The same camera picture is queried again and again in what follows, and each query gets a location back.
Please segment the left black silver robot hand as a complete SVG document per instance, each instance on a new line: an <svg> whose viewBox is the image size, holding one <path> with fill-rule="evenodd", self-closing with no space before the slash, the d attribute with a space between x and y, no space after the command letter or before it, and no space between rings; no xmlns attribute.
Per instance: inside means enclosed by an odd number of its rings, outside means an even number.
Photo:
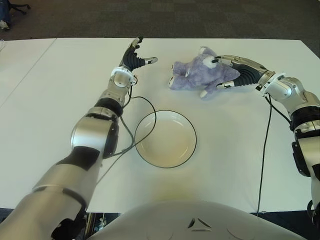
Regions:
<svg viewBox="0 0 320 240"><path fill-rule="evenodd" d="M143 39L143 36L138 36L129 44L128 48L122 56L121 62L119 64L120 67L124 67L132 72L135 69L154 64L158 61L157 57L138 57L136 50L140 48L140 43L143 41Z"/></svg>

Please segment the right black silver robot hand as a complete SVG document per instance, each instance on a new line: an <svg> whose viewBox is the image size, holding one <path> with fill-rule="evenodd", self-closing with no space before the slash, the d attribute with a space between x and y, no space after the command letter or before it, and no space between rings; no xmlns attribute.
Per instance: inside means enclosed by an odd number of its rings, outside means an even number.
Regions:
<svg viewBox="0 0 320 240"><path fill-rule="evenodd" d="M216 85L217 89L227 89L239 86L258 84L263 86L276 73L265 68L262 64L251 59L235 56L220 55L214 58L213 63L225 64L239 72L239 77Z"/></svg>

